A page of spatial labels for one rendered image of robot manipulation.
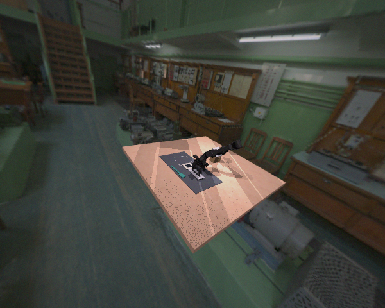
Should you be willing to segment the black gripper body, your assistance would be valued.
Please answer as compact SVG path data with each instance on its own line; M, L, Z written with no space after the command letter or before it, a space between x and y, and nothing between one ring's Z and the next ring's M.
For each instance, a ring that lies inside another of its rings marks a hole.
M206 160L206 157L204 155L202 155L200 158L197 156L197 155L193 155L194 158L196 158L195 160L197 160L199 162L199 165L201 166L202 169L205 169L205 166L203 165L203 162L201 162L200 160L205 158Z

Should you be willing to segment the white tile with dark top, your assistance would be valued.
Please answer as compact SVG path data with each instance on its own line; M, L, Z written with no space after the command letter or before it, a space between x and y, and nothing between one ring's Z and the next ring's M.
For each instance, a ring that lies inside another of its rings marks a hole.
M186 164L182 164L186 169L192 169L192 164L191 163L186 163Z

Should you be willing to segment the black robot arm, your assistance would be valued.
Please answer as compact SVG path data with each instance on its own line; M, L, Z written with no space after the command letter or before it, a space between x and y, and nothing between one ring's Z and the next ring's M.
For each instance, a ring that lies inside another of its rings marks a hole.
M238 149L242 148L242 144L241 144L240 140L233 141L231 144L229 144L227 146L222 146L219 149L212 149L212 150L206 151L203 155L206 158L209 158L209 157L214 158L216 155L226 154L228 152L228 150L238 150ZM200 161L203 162L203 165L205 167L207 167L209 165L208 163L206 163L205 158L201 159Z

